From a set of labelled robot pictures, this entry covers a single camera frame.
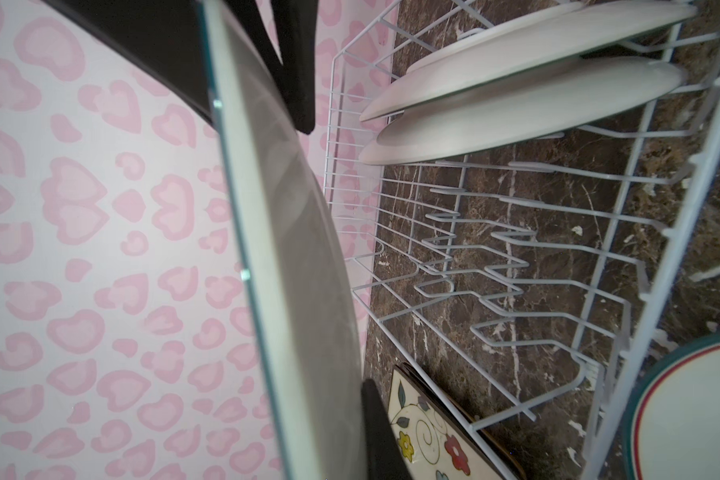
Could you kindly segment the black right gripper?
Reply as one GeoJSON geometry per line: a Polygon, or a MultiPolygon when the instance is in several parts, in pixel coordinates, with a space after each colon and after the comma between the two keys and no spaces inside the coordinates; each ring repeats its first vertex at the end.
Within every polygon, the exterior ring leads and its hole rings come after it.
{"type": "MultiPolygon", "coordinates": [[[[204,50],[194,1],[50,1],[48,5],[173,91],[210,122],[204,50]]],[[[255,1],[228,1],[272,75],[297,131],[315,128],[316,1],[281,0],[269,5],[275,48],[255,1]]]]}

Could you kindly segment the white round plate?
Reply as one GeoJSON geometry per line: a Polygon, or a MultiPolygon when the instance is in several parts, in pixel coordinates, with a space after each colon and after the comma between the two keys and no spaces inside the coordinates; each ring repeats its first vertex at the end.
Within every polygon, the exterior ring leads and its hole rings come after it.
{"type": "Polygon", "coordinates": [[[359,335],[329,207],[276,83],[223,1],[199,5],[214,123],[284,475],[368,475],[359,335]]]}
{"type": "Polygon", "coordinates": [[[535,139],[630,110],[682,86],[661,60],[566,60],[408,108],[359,154],[367,165],[438,160],[535,139]]]}
{"type": "Polygon", "coordinates": [[[629,479],[720,479],[720,331],[657,362],[622,423],[629,479]]]}
{"type": "Polygon", "coordinates": [[[526,26],[470,46],[393,82],[362,122],[616,44],[694,17],[693,4],[614,1],[526,26]]]}

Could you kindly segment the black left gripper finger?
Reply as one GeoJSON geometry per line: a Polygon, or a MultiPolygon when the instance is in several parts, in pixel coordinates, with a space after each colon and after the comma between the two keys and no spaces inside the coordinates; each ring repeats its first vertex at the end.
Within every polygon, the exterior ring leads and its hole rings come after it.
{"type": "Polygon", "coordinates": [[[368,478],[371,480],[411,480],[395,440],[380,391],[373,379],[365,379],[361,389],[365,428],[368,478]]]}

